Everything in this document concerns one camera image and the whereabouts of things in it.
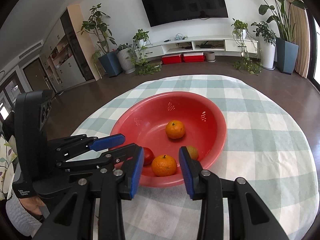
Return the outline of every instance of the blue gripper pad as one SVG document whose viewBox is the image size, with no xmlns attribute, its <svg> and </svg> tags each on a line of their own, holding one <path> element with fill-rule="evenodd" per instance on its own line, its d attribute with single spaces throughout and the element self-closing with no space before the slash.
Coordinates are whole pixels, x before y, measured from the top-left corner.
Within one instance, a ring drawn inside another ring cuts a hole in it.
<svg viewBox="0 0 320 240">
<path fill-rule="evenodd" d="M 135 163 L 135 166 L 134 166 L 133 172 L 132 172 L 132 177 L 131 177 L 131 189 L 130 189 L 130 193 L 129 193 L 131 198 L 133 198 L 134 195 L 138 191 L 143 162 L 144 162 L 144 150 L 142 147 L 140 147 L 137 162 Z"/>
<path fill-rule="evenodd" d="M 183 148 L 185 147 L 181 147 L 179 150 L 179 163 L 183 175 L 184 185 L 186 186 L 188 195 L 192 199 L 195 195 L 195 191 L 193 187 L 193 178 L 187 161 L 187 158 L 189 158 L 190 160 L 191 158 L 187 149 L 185 148 L 184 150 Z"/>
<path fill-rule="evenodd" d="M 96 139 L 92 145 L 89 146 L 90 150 L 96 152 L 119 146 L 125 142 L 125 137 L 122 134 L 116 134 L 108 137 Z"/>
</svg>

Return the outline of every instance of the tv stand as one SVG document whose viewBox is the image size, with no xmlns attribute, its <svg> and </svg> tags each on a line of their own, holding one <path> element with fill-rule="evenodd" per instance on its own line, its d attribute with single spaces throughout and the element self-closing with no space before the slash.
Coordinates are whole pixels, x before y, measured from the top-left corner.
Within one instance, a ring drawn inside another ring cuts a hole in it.
<svg viewBox="0 0 320 240">
<path fill-rule="evenodd" d="M 201 44 L 211 44 L 212 48 L 200 48 Z M 244 39 L 244 44 L 247 47 L 247 51 L 251 56 L 256 56 L 258 53 L 258 41 Z M 160 57 L 169 54 L 178 54 L 184 52 L 205 52 L 214 51 L 217 55 L 225 56 L 239 56 L 241 47 L 234 40 L 233 36 L 196 36 L 188 37 L 184 40 L 176 41 L 171 38 L 171 41 L 153 42 L 146 45 L 148 48 L 143 50 L 145 57 L 153 58 Z"/>
</svg>

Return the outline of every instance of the round table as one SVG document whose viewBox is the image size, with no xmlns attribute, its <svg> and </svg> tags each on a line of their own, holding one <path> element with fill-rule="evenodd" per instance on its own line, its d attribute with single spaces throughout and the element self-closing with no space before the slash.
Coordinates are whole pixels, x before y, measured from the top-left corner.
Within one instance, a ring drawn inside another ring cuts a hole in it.
<svg viewBox="0 0 320 240">
<path fill-rule="evenodd" d="M 238 79 L 189 75 L 145 82 L 97 110 L 73 135 L 108 136 L 128 108 L 168 91 L 196 93 L 220 108 L 228 135 L 210 171 L 229 180 L 246 178 L 289 238 L 300 240 L 312 225 L 319 206 L 316 167 L 309 144 L 287 112 Z M 91 151 L 77 159 L 99 155 Z M 227 205 L 224 199 L 224 239 L 229 239 Z M 122 201 L 126 238 L 195 240 L 200 210 L 201 201 L 190 200 L 184 185 L 139 187 L 132 201 Z"/>
</svg>

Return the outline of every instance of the blue planter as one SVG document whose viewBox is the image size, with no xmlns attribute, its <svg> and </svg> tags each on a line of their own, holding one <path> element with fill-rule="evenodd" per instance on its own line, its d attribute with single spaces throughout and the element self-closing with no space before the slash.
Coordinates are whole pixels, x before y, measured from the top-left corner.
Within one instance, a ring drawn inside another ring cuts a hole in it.
<svg viewBox="0 0 320 240">
<path fill-rule="evenodd" d="M 278 61 L 277 68 L 282 73 L 291 75 L 296 65 L 299 46 L 280 38 L 277 38 L 276 46 Z"/>
<path fill-rule="evenodd" d="M 109 77 L 116 77 L 122 72 L 122 68 L 115 51 L 103 55 L 99 58 L 99 61 Z"/>
</svg>

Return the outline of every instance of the black flat screen tv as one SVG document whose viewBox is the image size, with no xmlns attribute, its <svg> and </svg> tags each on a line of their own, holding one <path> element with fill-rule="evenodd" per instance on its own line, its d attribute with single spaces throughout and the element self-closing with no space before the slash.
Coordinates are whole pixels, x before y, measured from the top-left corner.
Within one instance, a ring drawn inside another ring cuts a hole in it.
<svg viewBox="0 0 320 240">
<path fill-rule="evenodd" d="M 207 18 L 228 18 L 225 0 L 142 0 L 150 26 Z"/>
</svg>

